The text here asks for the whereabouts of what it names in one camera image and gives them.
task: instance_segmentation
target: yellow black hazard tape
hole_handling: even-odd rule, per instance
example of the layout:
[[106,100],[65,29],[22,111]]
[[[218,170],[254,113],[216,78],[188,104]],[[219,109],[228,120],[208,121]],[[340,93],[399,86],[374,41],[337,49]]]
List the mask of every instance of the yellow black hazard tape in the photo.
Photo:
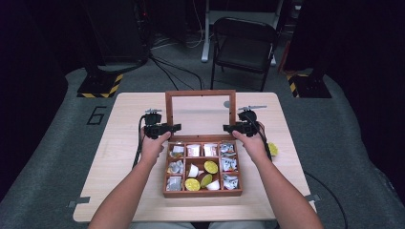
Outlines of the yellow black hazard tape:
[[112,97],[116,93],[119,83],[121,82],[122,74],[117,76],[116,80],[114,81],[114,85],[108,93],[77,93],[77,97],[88,97],[88,98],[96,98],[96,97]]
[[300,97],[300,95],[297,92],[297,87],[295,86],[294,81],[291,79],[293,76],[303,76],[303,77],[305,77],[305,76],[308,76],[308,75],[307,74],[295,74],[295,75],[288,74],[287,75],[287,80],[288,80],[289,88],[291,89],[292,95],[294,97]]

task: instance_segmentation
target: gray carpet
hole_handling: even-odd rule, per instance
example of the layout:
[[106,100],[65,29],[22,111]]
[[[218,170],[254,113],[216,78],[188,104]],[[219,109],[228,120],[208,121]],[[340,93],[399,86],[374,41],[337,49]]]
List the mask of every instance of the gray carpet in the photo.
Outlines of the gray carpet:
[[[277,60],[284,45],[282,39],[276,52]],[[153,49],[152,54],[197,73],[208,89],[211,61],[201,62],[202,47],[203,44],[194,49],[171,45]],[[199,89],[195,76],[169,70],[192,88]],[[232,73],[239,76],[227,77]],[[73,221],[75,208],[66,205],[80,195],[117,96],[76,97],[85,76],[84,70],[66,75],[69,90],[52,126],[0,204],[1,228],[86,228],[86,224]],[[246,73],[226,70],[223,80],[241,85],[242,76]],[[178,79],[173,80],[180,90],[189,90]],[[265,87],[266,92],[279,96],[304,170],[334,192],[345,211],[349,228],[405,228],[405,208],[389,181],[369,162],[350,104],[333,80],[326,76],[325,82],[332,99],[294,98],[286,76],[272,67]],[[242,85],[249,83],[260,87],[254,80]],[[215,83],[215,89],[251,91],[225,83]],[[117,92],[172,90],[175,87],[167,76],[148,61],[141,68],[126,73]],[[106,107],[98,110],[105,113],[101,124],[86,125],[96,106]],[[342,213],[332,195],[312,177],[307,180],[311,192],[322,199],[316,202],[316,207],[326,228],[344,228]]]

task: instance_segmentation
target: black speaker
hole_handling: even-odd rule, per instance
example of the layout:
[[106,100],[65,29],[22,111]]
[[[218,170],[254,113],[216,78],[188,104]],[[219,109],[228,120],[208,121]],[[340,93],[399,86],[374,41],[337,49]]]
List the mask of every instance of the black speaker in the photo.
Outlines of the black speaker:
[[141,2],[82,0],[105,64],[148,59],[151,30]]

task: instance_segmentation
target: lemon slice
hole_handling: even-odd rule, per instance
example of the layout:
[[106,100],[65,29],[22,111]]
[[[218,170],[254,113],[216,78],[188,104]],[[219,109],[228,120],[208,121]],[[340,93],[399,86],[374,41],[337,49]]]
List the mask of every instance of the lemon slice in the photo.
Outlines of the lemon slice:
[[277,156],[278,155],[278,148],[276,145],[274,145],[273,142],[269,142],[268,144],[268,149],[270,149],[271,155],[272,156]]
[[218,173],[218,165],[212,160],[207,160],[203,164],[203,168],[205,169],[206,172],[208,172],[210,174]]
[[200,182],[200,185],[202,188],[205,188],[206,185],[212,182],[212,175],[211,174],[202,174],[202,181]]
[[199,191],[200,190],[200,183],[198,180],[194,178],[189,178],[185,181],[185,188],[188,191]]

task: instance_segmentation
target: table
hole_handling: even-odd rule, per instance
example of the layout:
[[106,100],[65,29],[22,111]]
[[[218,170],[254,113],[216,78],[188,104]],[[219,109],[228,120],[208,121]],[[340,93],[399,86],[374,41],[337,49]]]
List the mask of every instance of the table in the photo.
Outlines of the table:
[[[254,110],[266,126],[266,136],[279,148],[273,159],[282,174],[304,195],[309,195],[298,155],[273,93],[236,93],[236,107],[266,105]],[[124,93],[117,101],[96,151],[95,159],[81,192],[88,203],[77,204],[74,220],[88,222],[111,190],[130,172],[138,147],[139,119],[148,109],[162,109],[166,121],[164,93]],[[143,191],[135,221],[222,221],[275,219],[259,174],[242,143],[237,141],[244,191],[229,198],[164,198],[162,194],[165,154],[160,154]]]
[[[264,22],[270,26],[277,28],[277,23],[280,15],[281,7],[284,0],[280,0],[276,12],[243,12],[243,11],[224,11],[224,10],[210,10],[209,0],[205,0],[205,38],[202,48],[202,62],[208,61],[210,34],[209,26],[213,25],[216,20],[224,16],[236,17],[245,20],[252,20],[258,22]],[[271,61],[271,66],[275,66],[275,59]]]

